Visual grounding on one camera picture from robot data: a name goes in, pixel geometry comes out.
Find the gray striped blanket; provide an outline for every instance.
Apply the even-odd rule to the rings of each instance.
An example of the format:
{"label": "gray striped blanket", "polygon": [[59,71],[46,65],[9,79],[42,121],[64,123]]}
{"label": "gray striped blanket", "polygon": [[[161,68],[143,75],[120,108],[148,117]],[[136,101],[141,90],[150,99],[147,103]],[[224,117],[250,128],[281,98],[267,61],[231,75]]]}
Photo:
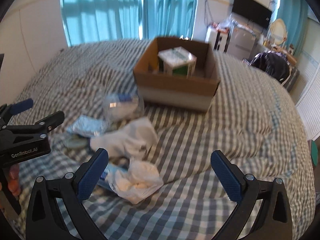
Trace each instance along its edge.
{"label": "gray striped blanket", "polygon": [[[63,125],[51,135],[49,155],[21,164],[22,213],[15,227],[25,234],[28,201],[37,176],[61,178],[90,158],[88,149],[69,150],[65,129],[81,114],[102,118],[106,93],[136,90],[132,67],[148,41],[83,44],[60,52],[43,67],[17,100],[34,99],[33,109],[13,118],[32,124],[64,111]],[[83,205],[108,239],[211,239],[235,207],[210,166],[220,149],[243,173],[272,181],[281,177],[288,192],[294,239],[309,226],[315,211],[314,176],[304,126],[289,94],[258,69],[215,52],[221,84],[207,114],[146,105],[159,143],[146,160],[154,163],[164,186],[132,205],[97,186]],[[74,226],[59,201],[73,235]],[[255,206],[241,236],[248,233]]]}

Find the bed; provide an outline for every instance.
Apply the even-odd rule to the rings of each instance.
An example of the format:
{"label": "bed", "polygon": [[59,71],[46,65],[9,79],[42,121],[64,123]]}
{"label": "bed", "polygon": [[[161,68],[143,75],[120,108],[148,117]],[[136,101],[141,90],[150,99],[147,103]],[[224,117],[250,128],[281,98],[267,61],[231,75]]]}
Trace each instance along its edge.
{"label": "bed", "polygon": [[[55,111],[66,118],[50,136],[52,152],[20,165],[22,213],[14,222],[25,234],[26,211],[35,179],[61,178],[90,158],[89,149],[69,150],[66,127],[81,114],[102,118],[106,93],[136,90],[132,67],[149,41],[122,40],[83,44],[62,50],[28,83],[17,101],[35,104],[11,121],[32,124]],[[210,166],[220,149],[243,173],[284,180],[298,239],[312,222],[315,188],[303,124],[289,94],[259,69],[215,52],[221,84],[207,114],[146,104],[159,143],[146,160],[154,163],[164,186],[137,205],[97,186],[83,203],[108,239],[212,239],[235,207]],[[77,236],[61,201],[61,213]],[[241,236],[259,209],[256,204]]]}

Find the cardboard box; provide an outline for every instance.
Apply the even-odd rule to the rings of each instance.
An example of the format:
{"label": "cardboard box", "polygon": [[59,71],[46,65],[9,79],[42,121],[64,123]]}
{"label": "cardboard box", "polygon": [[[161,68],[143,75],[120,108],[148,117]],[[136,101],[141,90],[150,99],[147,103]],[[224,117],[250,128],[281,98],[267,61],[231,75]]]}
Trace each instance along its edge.
{"label": "cardboard box", "polygon": [[[196,58],[192,77],[157,72],[158,52],[183,47]],[[207,112],[220,84],[210,44],[179,38],[155,38],[133,69],[138,91],[144,101]]]}

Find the finger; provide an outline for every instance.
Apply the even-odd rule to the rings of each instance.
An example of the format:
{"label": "finger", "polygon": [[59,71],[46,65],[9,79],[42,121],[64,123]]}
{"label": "finger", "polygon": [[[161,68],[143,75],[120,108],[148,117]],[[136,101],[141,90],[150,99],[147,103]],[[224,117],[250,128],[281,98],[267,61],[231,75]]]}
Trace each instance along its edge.
{"label": "finger", "polygon": [[13,179],[11,180],[9,183],[8,183],[8,189],[11,191],[11,192],[15,192],[17,191],[19,188],[19,182],[17,179]]}
{"label": "finger", "polygon": [[18,187],[18,189],[15,192],[12,192],[12,195],[14,195],[15,197],[19,196],[21,194],[21,188]]}
{"label": "finger", "polygon": [[19,164],[12,165],[10,167],[10,172],[9,172],[10,178],[17,179],[19,177],[19,171],[20,171]]}

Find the wall-mounted tv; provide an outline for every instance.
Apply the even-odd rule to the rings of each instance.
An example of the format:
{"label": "wall-mounted tv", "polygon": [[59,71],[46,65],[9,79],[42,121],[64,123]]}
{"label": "wall-mounted tv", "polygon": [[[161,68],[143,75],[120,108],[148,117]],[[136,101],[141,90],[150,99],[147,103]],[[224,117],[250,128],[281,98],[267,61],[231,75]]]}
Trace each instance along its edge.
{"label": "wall-mounted tv", "polygon": [[232,12],[267,29],[270,24],[272,11],[254,0],[234,0]]}

